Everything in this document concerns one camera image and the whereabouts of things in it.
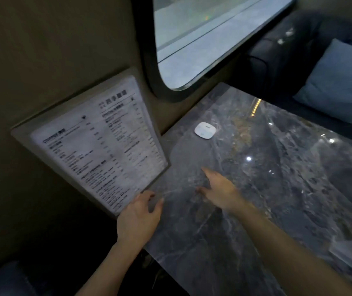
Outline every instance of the white menu page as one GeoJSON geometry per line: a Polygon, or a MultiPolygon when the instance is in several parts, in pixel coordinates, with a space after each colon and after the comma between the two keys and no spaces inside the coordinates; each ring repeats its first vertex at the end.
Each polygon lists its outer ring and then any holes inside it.
{"type": "Polygon", "coordinates": [[[30,137],[114,215],[168,165],[133,76],[30,137]]]}

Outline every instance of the forearm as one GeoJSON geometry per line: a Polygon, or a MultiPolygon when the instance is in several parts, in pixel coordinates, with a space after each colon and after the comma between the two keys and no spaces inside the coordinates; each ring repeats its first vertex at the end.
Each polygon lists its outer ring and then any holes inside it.
{"type": "Polygon", "coordinates": [[[231,211],[288,296],[352,295],[352,285],[244,199],[231,211]]]}
{"type": "Polygon", "coordinates": [[[102,264],[76,296],[116,296],[129,266],[138,254],[138,249],[118,242],[114,244],[102,264]]]}

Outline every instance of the person's left hand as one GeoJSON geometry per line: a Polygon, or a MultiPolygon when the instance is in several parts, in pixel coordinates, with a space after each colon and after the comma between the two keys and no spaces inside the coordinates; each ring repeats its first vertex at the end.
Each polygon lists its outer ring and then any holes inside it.
{"type": "Polygon", "coordinates": [[[152,191],[138,194],[121,212],[117,219],[117,243],[132,247],[139,252],[154,234],[162,214],[164,199],[149,212],[148,203],[154,196],[152,191]]]}

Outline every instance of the hand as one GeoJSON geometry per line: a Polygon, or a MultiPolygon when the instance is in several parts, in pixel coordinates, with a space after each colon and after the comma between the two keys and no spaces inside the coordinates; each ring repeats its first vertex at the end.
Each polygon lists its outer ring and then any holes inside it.
{"type": "Polygon", "coordinates": [[[205,167],[202,167],[202,170],[209,179],[211,189],[197,187],[197,191],[221,209],[232,211],[238,206],[242,198],[232,182],[216,171],[205,167]]]}
{"type": "Polygon", "coordinates": [[[138,194],[121,212],[117,219],[117,243],[124,247],[132,247],[139,252],[150,240],[159,223],[164,199],[149,212],[148,203],[154,196],[152,191],[138,194]]]}

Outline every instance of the window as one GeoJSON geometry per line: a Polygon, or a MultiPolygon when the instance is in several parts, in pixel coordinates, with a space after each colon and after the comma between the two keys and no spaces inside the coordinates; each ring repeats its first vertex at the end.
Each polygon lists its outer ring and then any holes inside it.
{"type": "Polygon", "coordinates": [[[184,99],[202,84],[203,75],[292,2],[132,0],[145,72],[154,94],[172,101],[184,99]]]}

